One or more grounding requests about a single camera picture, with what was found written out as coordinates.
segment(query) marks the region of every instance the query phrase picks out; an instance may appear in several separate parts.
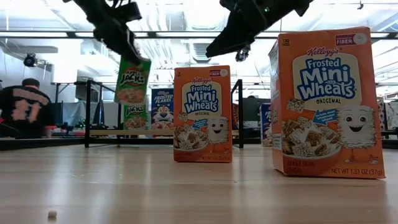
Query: table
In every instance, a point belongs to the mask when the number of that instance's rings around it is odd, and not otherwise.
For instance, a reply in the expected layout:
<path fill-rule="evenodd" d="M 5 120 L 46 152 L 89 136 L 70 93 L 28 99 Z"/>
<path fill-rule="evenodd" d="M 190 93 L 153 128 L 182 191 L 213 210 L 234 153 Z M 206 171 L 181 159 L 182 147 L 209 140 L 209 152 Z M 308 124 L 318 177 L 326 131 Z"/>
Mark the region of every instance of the table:
<path fill-rule="evenodd" d="M 271 150 L 176 163 L 170 146 L 0 152 L 0 223 L 398 223 L 398 152 L 386 180 L 285 177 Z"/>

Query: orange cereal box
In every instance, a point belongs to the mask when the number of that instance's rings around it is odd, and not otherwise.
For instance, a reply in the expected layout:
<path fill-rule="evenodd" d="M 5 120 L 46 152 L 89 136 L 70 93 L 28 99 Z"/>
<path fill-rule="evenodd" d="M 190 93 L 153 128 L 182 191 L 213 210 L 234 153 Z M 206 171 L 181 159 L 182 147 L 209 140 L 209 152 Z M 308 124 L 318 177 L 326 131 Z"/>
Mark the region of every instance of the orange cereal box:
<path fill-rule="evenodd" d="M 174 160 L 231 162 L 229 66 L 176 68 Z"/>
<path fill-rule="evenodd" d="M 269 56 L 274 168 L 385 178 L 370 29 L 280 34 Z"/>

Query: net weight text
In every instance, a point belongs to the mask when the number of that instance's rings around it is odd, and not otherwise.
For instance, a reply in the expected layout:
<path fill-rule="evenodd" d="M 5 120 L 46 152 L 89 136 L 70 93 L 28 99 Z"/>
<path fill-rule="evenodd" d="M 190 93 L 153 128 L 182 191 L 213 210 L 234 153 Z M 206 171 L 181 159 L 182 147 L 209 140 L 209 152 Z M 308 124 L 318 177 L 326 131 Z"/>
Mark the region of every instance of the net weight text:
<path fill-rule="evenodd" d="M 340 168 L 334 168 L 331 170 L 332 173 L 334 174 L 353 174 L 353 175 L 375 175 L 375 176 L 382 176 L 383 171 L 379 169 L 350 169 L 350 168 L 345 168 L 345 169 L 340 169 Z"/>

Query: cereal box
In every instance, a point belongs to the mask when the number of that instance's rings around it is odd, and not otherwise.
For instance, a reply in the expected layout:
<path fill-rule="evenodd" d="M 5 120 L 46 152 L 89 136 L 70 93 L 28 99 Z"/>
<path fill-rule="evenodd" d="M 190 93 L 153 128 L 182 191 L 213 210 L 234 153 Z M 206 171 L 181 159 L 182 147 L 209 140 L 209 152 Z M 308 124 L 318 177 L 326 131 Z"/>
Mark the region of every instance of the cereal box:
<path fill-rule="evenodd" d="M 122 105 L 141 105 L 145 102 L 151 61 L 142 59 L 135 66 L 121 57 L 114 101 Z"/>
<path fill-rule="evenodd" d="M 151 129 L 172 129 L 174 110 L 174 89 L 152 89 Z"/>
<path fill-rule="evenodd" d="M 369 28 L 280 34 L 269 56 L 274 167 L 385 178 Z"/>
<path fill-rule="evenodd" d="M 271 104 L 263 103 L 260 106 L 260 133 L 261 133 L 261 145 L 265 147 L 271 146 L 272 132 L 270 132 L 271 126 Z"/>
<path fill-rule="evenodd" d="M 229 66 L 176 68 L 174 160 L 231 162 Z"/>
<path fill-rule="evenodd" d="M 124 105 L 124 130 L 146 129 L 146 105 Z"/>

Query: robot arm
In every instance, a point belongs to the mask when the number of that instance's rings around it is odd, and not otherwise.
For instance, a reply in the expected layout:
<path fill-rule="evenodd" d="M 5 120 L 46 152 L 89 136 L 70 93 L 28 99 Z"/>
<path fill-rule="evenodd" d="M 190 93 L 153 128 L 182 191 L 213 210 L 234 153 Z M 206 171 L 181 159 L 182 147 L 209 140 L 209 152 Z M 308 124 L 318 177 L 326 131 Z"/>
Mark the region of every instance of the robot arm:
<path fill-rule="evenodd" d="M 140 65 L 140 56 L 134 46 L 134 33 L 127 22 L 142 19 L 136 2 L 117 6 L 121 0 L 113 0 L 109 6 L 105 0 L 63 0 L 74 1 L 87 15 L 87 21 L 95 26 L 94 38 L 107 48 Z"/>
<path fill-rule="evenodd" d="M 122 0 L 63 0 L 74 1 L 95 26 L 94 38 L 102 41 L 109 49 L 139 65 L 140 56 L 134 46 L 134 33 L 127 22 L 142 19 L 136 2 L 117 6 Z M 249 55 L 250 44 L 262 31 L 295 10 L 303 16 L 313 0 L 220 0 L 220 4 L 231 13 L 224 30 L 207 47 L 207 57 L 237 52 L 236 61 L 243 61 Z"/>

